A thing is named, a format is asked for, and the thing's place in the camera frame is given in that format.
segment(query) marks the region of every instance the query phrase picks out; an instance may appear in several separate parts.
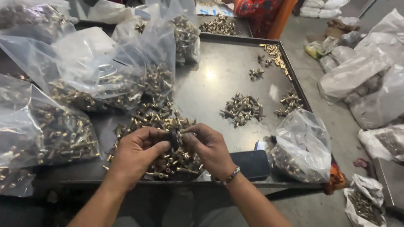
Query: finger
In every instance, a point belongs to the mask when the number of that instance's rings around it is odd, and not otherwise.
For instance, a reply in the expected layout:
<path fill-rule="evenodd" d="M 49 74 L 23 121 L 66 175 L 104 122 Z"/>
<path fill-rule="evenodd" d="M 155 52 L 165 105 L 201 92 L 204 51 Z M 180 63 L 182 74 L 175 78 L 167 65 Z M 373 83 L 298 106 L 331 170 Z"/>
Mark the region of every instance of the finger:
<path fill-rule="evenodd" d="M 191 127 L 186 128 L 183 133 L 193 132 L 196 133 L 198 138 L 203 138 L 205 141 L 210 141 L 214 138 L 214 133 L 216 132 L 211 127 L 198 123 L 196 125 L 192 125 Z"/>
<path fill-rule="evenodd" d="M 152 127 L 144 127 L 132 132 L 127 136 L 130 137 L 131 141 L 141 145 L 149 139 L 162 139 L 165 134 L 167 134 L 167 131 Z"/>
<path fill-rule="evenodd" d="M 151 161 L 155 160 L 160 154 L 168 151 L 168 149 L 171 148 L 171 144 L 168 141 L 161 141 L 159 143 L 156 143 L 153 147 L 145 150 L 150 156 L 151 156 Z"/>
<path fill-rule="evenodd" d="M 191 148 L 192 151 L 195 151 L 199 154 L 200 151 L 206 149 L 206 146 L 203 145 L 192 133 L 185 133 L 182 136 L 182 141 Z"/>

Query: gray floor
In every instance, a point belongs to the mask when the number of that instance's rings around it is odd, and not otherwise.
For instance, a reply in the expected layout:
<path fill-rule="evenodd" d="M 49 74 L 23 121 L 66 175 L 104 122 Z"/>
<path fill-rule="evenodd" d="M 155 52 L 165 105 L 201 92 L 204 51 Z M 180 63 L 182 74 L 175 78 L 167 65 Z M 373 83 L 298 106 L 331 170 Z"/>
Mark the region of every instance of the gray floor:
<path fill-rule="evenodd" d="M 327 20 L 291 15 L 281 36 L 286 53 L 313 112 L 320 116 L 331 136 L 332 153 L 348 179 L 354 173 L 366 176 L 366 171 L 353 166 L 358 157 L 369 160 L 357 139 L 358 124 L 344 104 L 329 106 L 320 97 L 317 81 L 324 75 L 319 63 L 303 50 L 308 34 L 322 34 Z M 334 195 L 308 195 L 274 202 L 296 226 L 351 226 L 344 212 L 342 191 Z"/>

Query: metal tray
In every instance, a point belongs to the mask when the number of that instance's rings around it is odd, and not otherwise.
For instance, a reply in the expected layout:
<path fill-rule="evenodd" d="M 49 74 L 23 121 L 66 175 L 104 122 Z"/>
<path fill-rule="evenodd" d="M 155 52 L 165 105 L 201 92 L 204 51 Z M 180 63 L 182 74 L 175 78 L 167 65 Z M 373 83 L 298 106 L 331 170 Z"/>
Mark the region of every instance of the metal tray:
<path fill-rule="evenodd" d="M 286 90 L 294 87 L 303 100 L 304 108 L 311 111 L 310 105 L 300 87 L 290 61 L 278 40 L 243 38 L 214 34 L 201 34 L 201 61 L 198 65 L 184 65 L 176 68 L 176 85 L 173 92 L 175 107 L 181 116 L 196 118 L 221 132 L 230 152 L 249 151 L 255 142 L 265 140 L 282 122 L 273 112 L 284 108 L 279 103 Z M 276 66 L 264 68 L 263 79 L 250 81 L 249 70 L 257 68 L 258 55 L 265 54 L 259 44 L 277 44 L 292 81 Z M 250 94 L 259 98 L 264 106 L 266 117 L 258 122 L 249 121 L 245 126 L 234 128 L 230 119 L 223 119 L 219 110 L 226 101 L 237 93 Z M 116 138 L 113 129 L 117 123 L 127 123 L 126 113 L 98 114 L 89 113 L 100 141 L 100 152 L 109 152 Z M 56 187 L 60 185 L 99 184 L 106 173 L 103 160 L 93 160 L 79 164 L 44 166 L 33 181 L 34 186 Z M 216 185 L 214 182 L 189 181 L 139 181 L 145 185 Z M 297 182 L 273 169 L 265 181 L 254 182 L 257 187 L 276 188 L 321 188 L 320 184 Z"/>

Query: person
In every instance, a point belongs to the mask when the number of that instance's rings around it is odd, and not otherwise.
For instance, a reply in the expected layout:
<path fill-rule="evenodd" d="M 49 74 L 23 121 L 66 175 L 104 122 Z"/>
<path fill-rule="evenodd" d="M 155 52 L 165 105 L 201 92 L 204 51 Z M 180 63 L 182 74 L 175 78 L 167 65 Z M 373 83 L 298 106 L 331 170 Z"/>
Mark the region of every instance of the person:
<path fill-rule="evenodd" d="M 284 0 L 222 0 L 234 3 L 233 13 L 245 17 L 250 24 L 253 37 L 267 38 Z"/>
<path fill-rule="evenodd" d="M 68 226 L 112 226 L 125 194 L 136 186 L 149 165 L 171 148 L 168 141 L 162 141 L 166 133 L 145 127 L 122 138 L 100 187 Z M 196 124 L 184 130 L 182 140 L 198 154 L 209 173 L 228 181 L 224 187 L 249 226 L 292 226 L 242 172 L 235 175 L 237 166 L 221 133 Z"/>

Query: forearm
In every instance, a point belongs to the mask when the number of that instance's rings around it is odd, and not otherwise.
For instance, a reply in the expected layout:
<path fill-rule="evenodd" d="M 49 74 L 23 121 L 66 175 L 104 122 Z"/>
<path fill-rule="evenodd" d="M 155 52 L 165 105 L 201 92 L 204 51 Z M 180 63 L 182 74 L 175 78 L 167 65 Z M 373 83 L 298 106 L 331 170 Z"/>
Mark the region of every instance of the forearm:
<path fill-rule="evenodd" d="M 234 203 L 249 226 L 289 227 L 292 224 L 241 173 L 230 182 L 229 190 Z"/>
<path fill-rule="evenodd" d="M 67 226 L 111 226 L 115 221 L 124 197 L 124 191 L 117 191 L 102 183 L 91 199 Z"/>

